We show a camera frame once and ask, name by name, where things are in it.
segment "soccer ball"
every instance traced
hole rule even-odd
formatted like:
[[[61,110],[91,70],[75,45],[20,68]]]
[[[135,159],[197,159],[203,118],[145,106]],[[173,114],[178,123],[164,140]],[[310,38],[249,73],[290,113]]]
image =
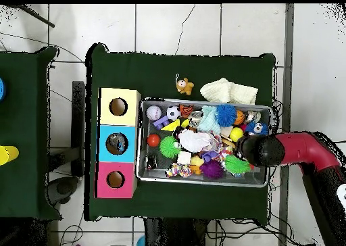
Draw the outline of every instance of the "soccer ball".
[[[179,107],[177,107],[177,106],[168,107],[168,109],[167,109],[167,118],[168,119],[175,121],[179,117],[180,117]]]

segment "dark green tablecloth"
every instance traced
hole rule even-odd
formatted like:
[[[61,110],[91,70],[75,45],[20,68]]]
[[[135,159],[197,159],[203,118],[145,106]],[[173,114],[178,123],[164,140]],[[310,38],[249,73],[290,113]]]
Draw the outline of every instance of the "dark green tablecloth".
[[[47,159],[47,66],[57,49],[0,52],[0,78],[7,87],[0,102],[0,145],[19,156],[0,166],[0,216],[60,218],[45,198]]]
[[[205,101],[199,89],[206,83],[225,77],[237,84],[258,88],[256,104],[271,106],[272,70],[275,64],[272,54],[261,57],[200,57],[108,53],[102,44],[95,44],[86,55],[86,64],[86,160],[91,161],[90,165],[86,165],[86,218],[257,218],[262,223],[266,222],[268,187],[215,187],[139,181],[132,199],[96,199],[93,197],[93,173],[99,87],[136,89],[142,97]],[[176,90],[177,73],[195,84],[190,97]]]

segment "yellow ball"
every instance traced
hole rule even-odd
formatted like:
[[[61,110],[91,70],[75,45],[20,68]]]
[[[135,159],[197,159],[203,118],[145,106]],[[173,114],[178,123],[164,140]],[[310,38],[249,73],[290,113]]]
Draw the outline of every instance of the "yellow ball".
[[[230,132],[230,139],[233,142],[237,142],[244,135],[243,130],[238,127],[234,127]]]

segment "white cloth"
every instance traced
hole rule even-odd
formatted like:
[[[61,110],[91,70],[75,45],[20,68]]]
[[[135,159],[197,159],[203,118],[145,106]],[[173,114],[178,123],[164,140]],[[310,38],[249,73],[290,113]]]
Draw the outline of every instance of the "white cloth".
[[[203,147],[210,146],[212,144],[211,139],[207,132],[193,132],[185,129],[179,134],[181,147],[191,153],[198,153]]]
[[[221,78],[205,84],[200,91],[209,102],[254,105],[258,89]]]

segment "red ball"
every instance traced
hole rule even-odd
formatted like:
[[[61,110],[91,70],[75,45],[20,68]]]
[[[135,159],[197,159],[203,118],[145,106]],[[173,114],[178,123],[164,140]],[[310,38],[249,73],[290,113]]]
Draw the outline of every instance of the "red ball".
[[[147,144],[150,147],[157,147],[159,145],[159,135],[158,134],[150,134],[147,137]]]

